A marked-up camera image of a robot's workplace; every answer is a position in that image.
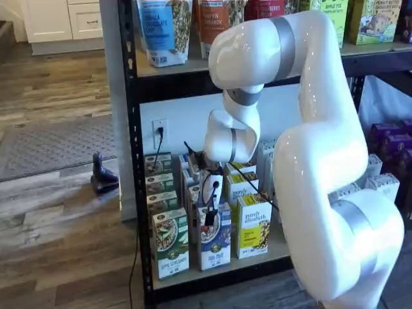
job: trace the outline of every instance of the power cord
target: power cord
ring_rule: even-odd
[[[152,167],[152,172],[154,172],[155,169],[156,169],[157,157],[159,155],[160,146],[162,146],[162,142],[163,142],[163,131],[164,131],[163,127],[158,127],[157,128],[157,133],[159,133],[159,135],[160,135],[160,142],[159,142],[159,147],[157,147],[156,157],[154,158],[154,164],[153,164],[153,167]]]
[[[159,146],[158,146],[158,148],[157,148],[156,157],[155,157],[155,159],[154,159],[154,164],[153,164],[152,172],[153,172],[153,171],[155,170],[155,168],[156,168],[157,158],[158,158],[158,155],[159,155],[160,147],[162,146],[162,142],[163,142],[164,128],[163,128],[163,127],[158,127],[157,133],[159,133],[159,135],[160,135],[160,142],[159,142]],[[133,309],[133,299],[132,299],[132,297],[131,297],[131,281],[132,281],[132,279],[133,279],[133,273],[135,272],[135,267],[136,267],[138,244],[139,244],[138,233],[139,233],[139,226],[138,226],[138,221],[136,220],[135,258],[133,259],[133,265],[132,265],[132,267],[131,267],[130,276],[129,276],[129,303],[130,303],[130,309]]]
[[[255,191],[256,191],[257,193],[260,193],[260,195],[261,195],[269,204],[271,204],[273,208],[275,208],[277,211],[279,211],[279,208],[278,208],[275,204],[273,204],[272,201],[269,200],[269,199],[266,197],[265,194],[262,194],[262,193],[254,186],[254,184],[253,184],[249,179],[247,179],[247,177],[245,176],[245,174],[243,174],[243,173],[240,171],[240,169],[238,169],[234,164],[232,164],[232,162],[229,162],[229,164],[230,164],[235,170],[237,170],[237,171],[239,172],[239,174],[242,175],[242,177],[244,177],[244,179],[246,179],[246,181],[252,186],[253,189],[255,189]]]

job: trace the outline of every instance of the metal shelf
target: metal shelf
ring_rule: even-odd
[[[145,53],[139,47],[140,39],[135,37],[133,14],[136,12],[133,11],[131,2],[132,0],[118,0],[117,5],[146,308],[166,300],[291,269],[288,248],[283,233],[278,230],[271,232],[268,254],[242,260],[233,257],[230,265],[205,272],[196,269],[194,261],[197,259],[192,258],[191,269],[187,272],[163,281],[156,279],[149,244],[140,105],[220,93],[221,90],[214,86],[209,77],[207,61],[200,57],[196,36],[191,38],[186,64],[168,68],[150,67]],[[359,103],[363,76],[412,70],[412,46],[399,42],[365,46],[344,44],[342,63],[348,77],[359,77],[352,83],[354,101]],[[298,82],[299,77],[296,77],[271,82],[266,86]]]

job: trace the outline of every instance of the green cereal box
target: green cereal box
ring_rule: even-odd
[[[155,214],[152,250],[159,279],[189,269],[189,235],[184,208]]]
[[[173,174],[160,174],[145,178],[146,194],[153,195],[173,191]]]
[[[354,0],[349,40],[353,44],[392,42],[402,0]]]
[[[301,0],[300,11],[317,10],[329,15],[335,25],[339,48],[342,48],[348,0]]]
[[[169,174],[172,172],[172,154],[159,153],[156,159],[155,154],[144,156],[144,174],[146,177]]]

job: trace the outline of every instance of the baseboard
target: baseboard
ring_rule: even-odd
[[[53,53],[73,53],[86,50],[103,50],[103,38],[32,43],[33,56]]]
[[[15,45],[13,23],[5,22],[0,26],[0,63],[4,62]]]

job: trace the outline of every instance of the package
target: package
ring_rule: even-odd
[[[257,188],[259,180],[256,174],[253,172],[244,174],[251,183]],[[232,209],[232,231],[236,231],[238,228],[238,198],[256,193],[256,190],[244,179],[240,174],[226,176],[227,179],[227,195],[226,200],[229,203],[230,209]]]
[[[332,204],[333,202],[339,201],[360,190],[361,188],[355,182],[350,183],[349,185],[345,185],[344,187],[328,194],[329,202]]]
[[[256,164],[254,164],[252,161],[249,161],[247,163],[232,163],[234,166],[236,166],[243,174],[249,173],[249,172],[254,172],[256,173]],[[238,175],[239,172],[231,166],[229,163],[225,164],[225,167],[223,168],[223,195],[227,196],[227,176],[228,175]]]
[[[256,175],[260,180],[259,190],[263,190],[263,183],[265,179],[266,155],[274,152],[277,139],[269,140],[267,142],[259,142],[257,145],[256,156]]]
[[[180,163],[180,199],[182,201],[182,205],[185,203],[186,194],[185,194],[185,182],[183,179],[183,171],[189,168],[189,164],[187,163],[188,154],[181,154],[179,156],[179,163]]]
[[[230,263],[230,207],[228,203],[219,206],[211,227],[205,226],[206,213],[207,207],[197,210],[197,243],[201,270]]]
[[[400,179],[404,179],[412,173],[412,149],[404,149],[400,154],[400,159],[397,165],[397,175]]]
[[[187,217],[189,218],[189,240],[191,243],[197,242],[197,222],[198,215],[196,209],[198,208],[200,186],[193,185],[187,190],[186,206]]]
[[[188,188],[193,186],[193,185],[198,185],[198,182],[195,182],[192,178],[192,176],[189,174],[189,170],[185,169],[182,172],[183,175],[183,188],[184,188],[184,192],[183,192],[183,196],[186,197],[188,195]],[[183,206],[185,207],[186,211],[187,211],[187,205],[186,205],[186,198],[183,198]]]
[[[404,130],[397,124],[373,124],[368,137],[369,153],[378,153],[380,143],[389,134],[402,134]]]
[[[185,63],[189,51],[192,0],[139,0],[138,9],[150,65],[163,67]]]
[[[399,189],[399,181],[391,173],[372,176],[366,180],[365,189],[380,191],[392,202],[395,202]]]
[[[156,160],[156,154],[147,154],[144,156],[144,174],[146,177],[169,174],[172,172],[172,155],[171,153],[159,153]]]
[[[273,181],[273,156],[274,153],[266,155],[265,180],[263,192],[266,192],[271,200],[275,198],[275,184]]]
[[[370,154],[368,157],[368,166],[366,168],[365,173],[360,177],[356,184],[361,188],[365,188],[366,179],[370,176],[377,176],[380,174],[380,170],[382,169],[382,161],[380,158],[373,154]]]
[[[405,43],[412,43],[412,0],[404,0],[400,8],[397,33]]]
[[[146,194],[148,196],[162,192],[173,191],[173,174],[160,174],[145,178]]]
[[[247,0],[198,0],[201,57],[209,58],[215,37],[244,21]]]
[[[402,0],[355,0],[349,39],[353,44],[392,42]]]
[[[412,137],[408,134],[388,135],[382,141],[379,156],[383,162],[397,160],[405,148],[412,148]]]
[[[317,10],[328,14],[335,25],[339,48],[342,48],[348,0],[301,0],[299,6],[300,11]]]
[[[272,206],[260,194],[238,198],[239,226],[236,242],[238,258],[268,252]]]
[[[189,269],[189,235],[184,208],[153,216],[153,246],[159,279]]]

